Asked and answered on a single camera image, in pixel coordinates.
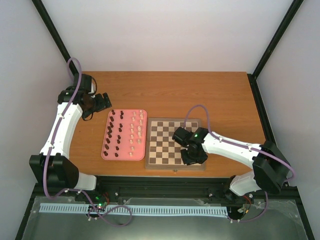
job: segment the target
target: wooden chessboard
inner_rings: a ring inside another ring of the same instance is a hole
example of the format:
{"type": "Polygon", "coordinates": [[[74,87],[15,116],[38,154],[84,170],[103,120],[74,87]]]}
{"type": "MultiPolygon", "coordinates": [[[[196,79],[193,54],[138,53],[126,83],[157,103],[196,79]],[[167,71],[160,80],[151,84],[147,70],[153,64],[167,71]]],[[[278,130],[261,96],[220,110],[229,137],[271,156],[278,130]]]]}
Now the wooden chessboard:
{"type": "MultiPolygon", "coordinates": [[[[146,137],[146,169],[164,170],[198,170],[204,171],[203,164],[185,165],[181,159],[181,147],[172,140],[172,136],[178,127],[184,126],[184,118],[149,118],[146,137]]],[[[195,132],[201,127],[201,120],[188,119],[186,129],[195,132]]]]}

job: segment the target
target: white wall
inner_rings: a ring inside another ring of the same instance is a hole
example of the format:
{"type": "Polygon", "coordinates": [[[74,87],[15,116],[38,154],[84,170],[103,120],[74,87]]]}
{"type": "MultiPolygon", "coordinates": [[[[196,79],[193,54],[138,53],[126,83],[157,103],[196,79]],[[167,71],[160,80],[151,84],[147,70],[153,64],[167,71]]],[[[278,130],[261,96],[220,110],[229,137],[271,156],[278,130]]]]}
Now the white wall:
{"type": "Polygon", "coordinates": [[[1,1],[0,23],[0,236],[12,240],[36,182],[30,155],[43,147],[70,82],[31,1],[1,1]]]}
{"type": "Polygon", "coordinates": [[[43,0],[86,71],[252,73],[292,0],[43,0]]]}
{"type": "Polygon", "coordinates": [[[276,142],[320,239],[320,1],[304,1],[258,78],[276,142]]]}

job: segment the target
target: wooden tabletop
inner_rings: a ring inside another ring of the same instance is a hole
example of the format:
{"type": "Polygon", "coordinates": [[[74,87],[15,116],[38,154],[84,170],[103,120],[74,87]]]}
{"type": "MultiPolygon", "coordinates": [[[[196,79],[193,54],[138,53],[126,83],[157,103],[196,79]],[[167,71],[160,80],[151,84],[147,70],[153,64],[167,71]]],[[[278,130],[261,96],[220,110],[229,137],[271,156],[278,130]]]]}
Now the wooden tabletop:
{"type": "MultiPolygon", "coordinates": [[[[249,143],[265,141],[255,101],[245,72],[86,72],[97,81],[97,92],[107,92],[112,108],[79,120],[70,147],[70,160],[79,171],[105,176],[230,177],[250,169],[223,156],[209,154],[205,171],[150,170],[141,161],[109,161],[101,157],[111,109],[144,109],[150,118],[184,118],[196,104],[205,105],[211,129],[249,143]]],[[[194,109],[191,118],[205,111],[194,109]]]]}

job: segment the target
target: transparent plastic sheet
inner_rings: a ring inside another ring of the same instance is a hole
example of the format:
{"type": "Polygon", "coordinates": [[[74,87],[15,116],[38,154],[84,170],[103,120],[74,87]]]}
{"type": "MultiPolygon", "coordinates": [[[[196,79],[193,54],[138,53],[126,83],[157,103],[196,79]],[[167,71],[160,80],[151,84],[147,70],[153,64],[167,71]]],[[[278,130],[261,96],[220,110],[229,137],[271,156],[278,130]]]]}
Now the transparent plastic sheet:
{"type": "MultiPolygon", "coordinates": [[[[125,205],[157,206],[219,206],[201,199],[130,198],[119,199],[125,205]]],[[[37,197],[25,228],[23,240],[113,239],[113,240],[215,240],[215,239],[291,239],[307,240],[300,215],[292,200],[270,200],[268,211],[258,220],[233,222],[219,217],[133,217],[126,227],[111,227],[101,220],[88,221],[85,214],[38,213],[40,203],[76,203],[73,197],[58,197],[55,201],[37,197]]],[[[257,216],[265,207],[264,199],[256,199],[244,219],[257,216]]],[[[126,216],[107,216],[115,223],[126,216]]]]}

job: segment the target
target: pink mat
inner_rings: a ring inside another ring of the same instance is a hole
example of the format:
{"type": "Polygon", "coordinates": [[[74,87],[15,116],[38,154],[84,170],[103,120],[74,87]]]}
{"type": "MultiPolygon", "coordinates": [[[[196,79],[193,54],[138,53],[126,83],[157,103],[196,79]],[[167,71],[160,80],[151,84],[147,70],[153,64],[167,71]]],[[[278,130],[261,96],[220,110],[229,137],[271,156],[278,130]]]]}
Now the pink mat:
{"type": "Polygon", "coordinates": [[[142,160],[146,152],[146,133],[147,112],[145,110],[111,110],[104,133],[102,158],[115,161],[142,160]]]}

